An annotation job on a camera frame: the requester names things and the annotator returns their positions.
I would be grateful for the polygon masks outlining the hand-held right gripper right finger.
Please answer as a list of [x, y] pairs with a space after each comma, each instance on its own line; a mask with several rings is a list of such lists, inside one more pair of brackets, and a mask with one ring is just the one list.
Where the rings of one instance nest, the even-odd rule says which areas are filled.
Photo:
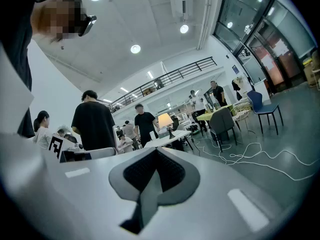
[[185, 202], [160, 207], [143, 240], [270, 240], [286, 221], [278, 202], [231, 166], [177, 150], [194, 165], [199, 186]]

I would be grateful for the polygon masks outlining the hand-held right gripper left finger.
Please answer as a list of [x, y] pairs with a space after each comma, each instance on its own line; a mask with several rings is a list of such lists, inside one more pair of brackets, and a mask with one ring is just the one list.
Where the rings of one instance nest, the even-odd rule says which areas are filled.
[[151, 148], [94, 160], [58, 163], [30, 148], [22, 156], [22, 214], [51, 240], [155, 239], [150, 226], [135, 232], [142, 214], [137, 203], [121, 198], [109, 174]]

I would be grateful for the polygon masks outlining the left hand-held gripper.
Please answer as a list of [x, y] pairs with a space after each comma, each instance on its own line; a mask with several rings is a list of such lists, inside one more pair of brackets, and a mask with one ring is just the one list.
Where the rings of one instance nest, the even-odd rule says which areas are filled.
[[84, 150], [82, 144], [73, 143], [58, 135], [52, 136], [48, 151], [53, 153], [60, 163], [95, 160], [118, 154], [117, 150], [113, 147]]

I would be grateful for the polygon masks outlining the white table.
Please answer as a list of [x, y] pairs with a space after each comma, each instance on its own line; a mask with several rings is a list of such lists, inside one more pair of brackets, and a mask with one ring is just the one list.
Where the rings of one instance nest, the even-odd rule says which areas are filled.
[[178, 138], [174, 134], [174, 132], [173, 132], [173, 135], [175, 137], [172, 138], [172, 139], [169, 139], [169, 135], [167, 135], [167, 136], [162, 137], [162, 138], [156, 138], [154, 140], [151, 140], [151, 141], [147, 142], [144, 147], [145, 148], [158, 148], [158, 147], [166, 147], [167, 145], [171, 145], [173, 149], [182, 151], [179, 148]]

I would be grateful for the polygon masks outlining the grey upholstered chair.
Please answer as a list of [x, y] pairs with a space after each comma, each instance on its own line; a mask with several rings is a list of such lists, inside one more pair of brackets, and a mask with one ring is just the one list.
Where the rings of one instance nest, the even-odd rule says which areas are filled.
[[232, 130], [235, 145], [238, 145], [235, 133], [235, 123], [231, 111], [227, 107], [221, 108], [213, 113], [209, 121], [209, 126], [211, 136], [218, 144], [221, 152], [223, 151], [221, 135], [227, 133], [229, 130]]

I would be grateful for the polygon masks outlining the yellow table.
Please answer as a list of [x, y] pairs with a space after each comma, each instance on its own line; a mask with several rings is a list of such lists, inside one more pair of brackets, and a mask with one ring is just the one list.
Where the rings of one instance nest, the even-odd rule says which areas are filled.
[[205, 113], [197, 117], [199, 121], [209, 121], [211, 132], [220, 135], [229, 130], [234, 130], [235, 123], [230, 110], [232, 105], [227, 105], [212, 113]]

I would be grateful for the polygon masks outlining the person's black shirt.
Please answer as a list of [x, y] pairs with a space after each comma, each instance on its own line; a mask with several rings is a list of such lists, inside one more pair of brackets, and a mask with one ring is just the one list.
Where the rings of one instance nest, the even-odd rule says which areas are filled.
[[17, 6], [9, 8], [8, 19], [0, 23], [0, 41], [5, 52], [29, 91], [32, 90], [32, 74], [28, 62], [28, 45], [33, 31], [31, 14], [36, 0], [21, 0]]

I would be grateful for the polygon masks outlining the blue chair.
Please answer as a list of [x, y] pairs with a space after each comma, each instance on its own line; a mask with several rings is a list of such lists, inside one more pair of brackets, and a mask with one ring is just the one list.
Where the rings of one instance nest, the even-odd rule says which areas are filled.
[[275, 118], [275, 111], [276, 110], [278, 110], [281, 124], [282, 124], [282, 126], [284, 126], [284, 121], [283, 121], [283, 117], [282, 117], [279, 105], [277, 103], [263, 104], [263, 96], [262, 96], [262, 94], [257, 92], [257, 91], [255, 91], [255, 90], [249, 91], [247, 93], [247, 97], [248, 97], [248, 99], [249, 99], [249, 101], [250, 101], [250, 103], [252, 105], [252, 109], [253, 109], [254, 114], [256, 114], [258, 116], [261, 133], [264, 134], [261, 116], [262, 115], [266, 115], [267, 116], [268, 125], [270, 125], [269, 115], [272, 115], [274, 126], [275, 126], [275, 130], [276, 130], [276, 134], [278, 135], [279, 134], [278, 125], [277, 125], [277, 121], [276, 121], [276, 118]]

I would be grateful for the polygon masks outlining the black hanging jacket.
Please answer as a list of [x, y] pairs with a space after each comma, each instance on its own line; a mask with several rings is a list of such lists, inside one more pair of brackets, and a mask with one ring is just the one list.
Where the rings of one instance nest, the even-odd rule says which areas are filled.
[[240, 101], [240, 100], [243, 98], [243, 97], [241, 96], [241, 94], [240, 94], [241, 88], [238, 86], [237, 83], [235, 83], [234, 80], [232, 80], [231, 84], [232, 84], [233, 90], [236, 92], [236, 98], [237, 98], [237, 100]]

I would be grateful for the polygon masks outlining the white counter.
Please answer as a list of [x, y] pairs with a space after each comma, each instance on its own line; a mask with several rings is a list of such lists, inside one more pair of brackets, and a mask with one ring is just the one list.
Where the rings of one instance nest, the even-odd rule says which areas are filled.
[[270, 95], [268, 93], [267, 87], [265, 85], [265, 80], [266, 78], [262, 79], [261, 81], [255, 83], [253, 85], [253, 88], [256, 92], [261, 93], [262, 95], [262, 103], [263, 104], [270, 104], [271, 100], [270, 100]]

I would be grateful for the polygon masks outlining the black mezzanine railing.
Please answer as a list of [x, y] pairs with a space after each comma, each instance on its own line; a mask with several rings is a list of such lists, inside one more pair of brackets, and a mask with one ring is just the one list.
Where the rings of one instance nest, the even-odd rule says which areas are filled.
[[114, 113], [152, 93], [176, 84], [180, 80], [186, 80], [197, 73], [204, 72], [215, 66], [217, 66], [217, 63], [213, 60], [212, 56], [195, 61], [137, 87], [107, 106], [110, 108], [111, 112]]

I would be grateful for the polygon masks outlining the stack of cardboard boxes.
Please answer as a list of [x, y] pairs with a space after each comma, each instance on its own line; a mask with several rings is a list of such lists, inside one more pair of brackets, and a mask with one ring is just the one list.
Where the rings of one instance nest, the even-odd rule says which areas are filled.
[[303, 61], [304, 74], [310, 88], [316, 87], [320, 91], [320, 56], [319, 51], [315, 50], [311, 57]]

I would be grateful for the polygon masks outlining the glass entrance doors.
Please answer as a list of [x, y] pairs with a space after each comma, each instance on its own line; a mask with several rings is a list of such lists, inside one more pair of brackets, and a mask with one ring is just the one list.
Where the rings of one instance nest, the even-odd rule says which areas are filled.
[[273, 95], [307, 80], [303, 61], [318, 45], [297, 13], [280, 0], [222, 0], [213, 35], [253, 85]]

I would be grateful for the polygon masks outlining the ceiling air conditioner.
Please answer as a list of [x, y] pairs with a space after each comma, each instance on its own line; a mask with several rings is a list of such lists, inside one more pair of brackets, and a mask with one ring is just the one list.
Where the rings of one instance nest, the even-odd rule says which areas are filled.
[[193, 0], [170, 0], [172, 16], [184, 22], [193, 15]]

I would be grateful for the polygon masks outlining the rattan chair with gold frame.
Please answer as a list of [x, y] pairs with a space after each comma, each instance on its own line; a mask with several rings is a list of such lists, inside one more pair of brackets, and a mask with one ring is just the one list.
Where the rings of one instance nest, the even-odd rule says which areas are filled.
[[245, 120], [249, 116], [251, 110], [251, 103], [249, 101], [242, 101], [233, 105], [230, 112], [232, 114], [233, 121], [238, 123], [239, 121]]

